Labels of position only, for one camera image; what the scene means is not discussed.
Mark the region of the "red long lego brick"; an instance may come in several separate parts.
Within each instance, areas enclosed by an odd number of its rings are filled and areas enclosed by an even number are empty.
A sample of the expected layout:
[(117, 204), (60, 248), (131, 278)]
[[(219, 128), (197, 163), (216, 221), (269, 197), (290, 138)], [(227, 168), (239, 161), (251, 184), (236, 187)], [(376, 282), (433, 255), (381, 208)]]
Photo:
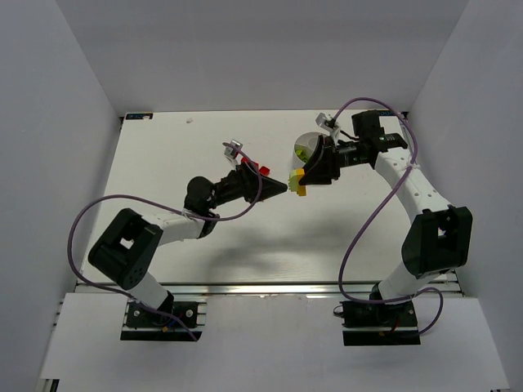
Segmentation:
[(245, 163), (245, 164), (249, 165), (253, 170), (259, 170), (258, 163), (254, 162), (252, 160), (249, 160), (247, 158), (241, 158), (241, 163)]

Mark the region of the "red square lego brick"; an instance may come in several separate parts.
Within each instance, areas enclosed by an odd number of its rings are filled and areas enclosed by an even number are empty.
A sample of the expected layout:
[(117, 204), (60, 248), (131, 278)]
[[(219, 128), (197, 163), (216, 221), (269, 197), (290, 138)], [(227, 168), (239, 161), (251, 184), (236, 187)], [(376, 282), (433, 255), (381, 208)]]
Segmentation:
[(259, 171), (264, 176), (268, 176), (270, 174), (270, 169), (268, 167), (265, 167), (265, 166), (260, 167)]

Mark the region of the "yellow and green lego stack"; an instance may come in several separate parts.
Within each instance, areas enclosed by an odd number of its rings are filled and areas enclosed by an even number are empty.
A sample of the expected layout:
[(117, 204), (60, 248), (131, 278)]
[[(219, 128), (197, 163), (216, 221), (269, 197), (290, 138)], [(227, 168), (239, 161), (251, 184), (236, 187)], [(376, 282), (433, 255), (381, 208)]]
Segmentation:
[(293, 169), (289, 174), (288, 187), (289, 190), (300, 197), (306, 196), (306, 186), (300, 184), (300, 180), (305, 175), (302, 167)]

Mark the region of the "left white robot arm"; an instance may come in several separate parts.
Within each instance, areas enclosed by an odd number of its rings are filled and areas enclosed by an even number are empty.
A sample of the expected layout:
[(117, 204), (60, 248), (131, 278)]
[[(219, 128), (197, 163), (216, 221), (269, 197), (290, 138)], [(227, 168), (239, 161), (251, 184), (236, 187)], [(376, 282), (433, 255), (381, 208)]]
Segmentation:
[(196, 176), (187, 185), (184, 209), (159, 216), (142, 216), (124, 208), (110, 222), (88, 254), (88, 262), (124, 292), (145, 306), (170, 314), (173, 296), (149, 273), (158, 247), (209, 235), (219, 215), (213, 209), (244, 199), (264, 201), (286, 192), (287, 185), (241, 163), (217, 183)]

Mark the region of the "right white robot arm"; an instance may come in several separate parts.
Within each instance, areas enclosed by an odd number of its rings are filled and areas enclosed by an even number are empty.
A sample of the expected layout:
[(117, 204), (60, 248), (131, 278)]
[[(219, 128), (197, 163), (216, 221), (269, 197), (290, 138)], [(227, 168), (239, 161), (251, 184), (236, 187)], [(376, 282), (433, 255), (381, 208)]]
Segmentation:
[(401, 262), (374, 288), (369, 302), (396, 305), (415, 297), (434, 277), (465, 265), (472, 233), (472, 213), (455, 207), (436, 191), (416, 165), (413, 143), (398, 133), (387, 133), (377, 110), (353, 115), (354, 138), (339, 139), (334, 118), (319, 114), (324, 129), (312, 155), (294, 173), (295, 193), (308, 185), (329, 185), (345, 167), (368, 164), (391, 187), (405, 209), (410, 228), (401, 246)]

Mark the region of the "white round divided container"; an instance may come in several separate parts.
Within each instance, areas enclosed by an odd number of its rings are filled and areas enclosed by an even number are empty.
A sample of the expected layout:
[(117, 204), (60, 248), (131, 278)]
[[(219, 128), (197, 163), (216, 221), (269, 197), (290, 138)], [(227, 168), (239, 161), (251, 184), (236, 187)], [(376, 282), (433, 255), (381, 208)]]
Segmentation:
[[(292, 167), (293, 169), (297, 169), (300, 167), (304, 167), (311, 156), (313, 155), (316, 146), (318, 144), (318, 139), (320, 136), (325, 136), (324, 133), (321, 132), (307, 132), (305, 134), (302, 134), (299, 136), (294, 145), (293, 145), (293, 156), (292, 156)], [(308, 157), (308, 160), (306, 162), (303, 162), (301, 159), (297, 157), (295, 154), (296, 149), (302, 149), (306, 151), (306, 155)]]

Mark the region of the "left blue corner sticker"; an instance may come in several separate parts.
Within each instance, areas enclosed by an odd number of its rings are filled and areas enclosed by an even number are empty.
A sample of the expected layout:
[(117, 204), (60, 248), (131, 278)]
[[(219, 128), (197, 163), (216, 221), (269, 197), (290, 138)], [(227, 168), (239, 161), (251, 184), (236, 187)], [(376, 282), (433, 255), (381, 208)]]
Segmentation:
[(151, 120), (153, 118), (153, 113), (134, 113), (134, 114), (126, 114), (125, 120), (126, 121), (132, 121), (132, 120)]

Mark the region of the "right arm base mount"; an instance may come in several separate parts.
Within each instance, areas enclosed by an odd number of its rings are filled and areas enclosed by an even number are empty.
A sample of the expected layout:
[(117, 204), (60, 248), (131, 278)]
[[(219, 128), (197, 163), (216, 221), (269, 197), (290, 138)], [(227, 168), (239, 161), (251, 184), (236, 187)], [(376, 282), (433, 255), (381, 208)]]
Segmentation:
[(418, 320), (413, 302), (398, 305), (343, 301), (333, 310), (342, 320), (344, 346), (420, 345)]

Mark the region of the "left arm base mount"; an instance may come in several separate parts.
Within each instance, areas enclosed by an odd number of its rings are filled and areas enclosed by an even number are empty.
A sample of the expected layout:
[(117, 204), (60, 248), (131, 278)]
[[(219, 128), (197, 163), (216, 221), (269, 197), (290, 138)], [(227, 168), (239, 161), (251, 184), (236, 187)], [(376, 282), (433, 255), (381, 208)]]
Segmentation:
[(206, 323), (207, 303), (204, 301), (174, 301), (172, 314), (185, 326), (170, 317), (144, 310), (128, 302), (120, 332), (121, 341), (196, 342)]

